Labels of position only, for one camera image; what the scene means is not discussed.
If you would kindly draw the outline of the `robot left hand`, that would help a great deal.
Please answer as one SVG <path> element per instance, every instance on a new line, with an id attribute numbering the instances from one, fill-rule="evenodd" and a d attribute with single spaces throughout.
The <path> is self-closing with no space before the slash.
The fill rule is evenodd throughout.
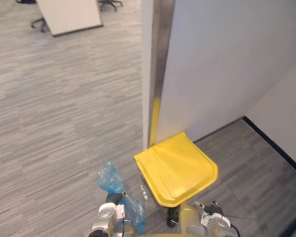
<path id="1" fill-rule="evenodd" d="M 124 193 L 111 193 L 106 196 L 106 203 L 118 205 L 124 197 Z"/>

